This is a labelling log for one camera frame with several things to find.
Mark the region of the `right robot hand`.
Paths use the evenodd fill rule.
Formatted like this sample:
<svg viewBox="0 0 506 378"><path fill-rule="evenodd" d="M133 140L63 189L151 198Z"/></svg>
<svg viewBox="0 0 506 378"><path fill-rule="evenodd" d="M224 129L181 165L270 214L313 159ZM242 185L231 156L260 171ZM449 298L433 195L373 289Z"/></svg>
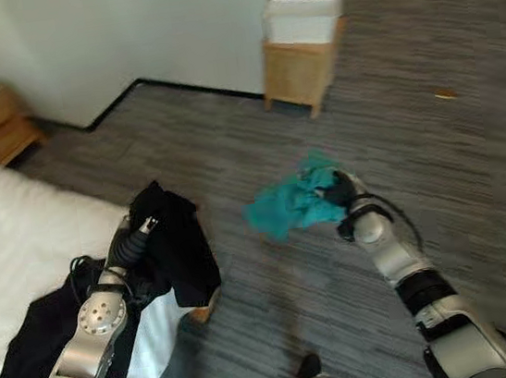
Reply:
<svg viewBox="0 0 506 378"><path fill-rule="evenodd" d="M367 188L357 177L351 176L345 171L337 169L332 173L332 176L334 182L321 190L322 198L349 213L358 197L367 192Z"/></svg>

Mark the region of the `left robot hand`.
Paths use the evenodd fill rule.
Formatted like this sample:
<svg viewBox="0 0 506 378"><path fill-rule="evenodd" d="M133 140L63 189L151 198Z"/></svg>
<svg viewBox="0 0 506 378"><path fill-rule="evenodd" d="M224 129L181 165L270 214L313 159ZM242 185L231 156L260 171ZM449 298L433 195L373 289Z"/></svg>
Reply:
<svg viewBox="0 0 506 378"><path fill-rule="evenodd" d="M131 219L127 214L118 225L109 246L105 268L129 269L146 251L148 237L158 225L158 218L148 216L135 230L130 225Z"/></svg>

